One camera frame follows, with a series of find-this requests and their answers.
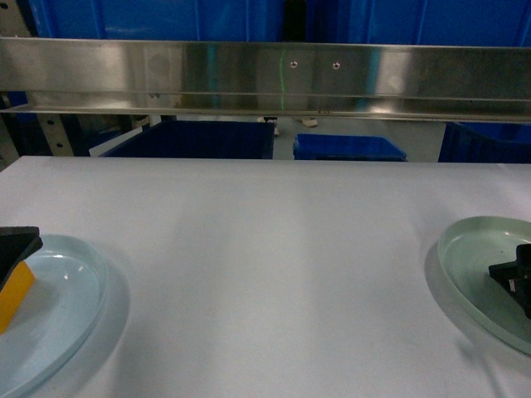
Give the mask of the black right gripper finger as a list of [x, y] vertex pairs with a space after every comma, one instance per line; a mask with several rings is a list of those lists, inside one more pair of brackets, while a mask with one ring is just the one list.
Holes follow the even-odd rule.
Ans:
[[490, 265], [489, 276], [496, 281], [530, 318], [530, 244], [518, 245], [514, 261]]

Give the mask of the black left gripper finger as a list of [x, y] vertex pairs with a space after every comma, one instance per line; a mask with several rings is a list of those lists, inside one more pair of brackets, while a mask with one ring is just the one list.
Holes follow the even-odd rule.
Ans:
[[15, 267], [43, 246], [37, 226], [1, 227], [1, 286]]

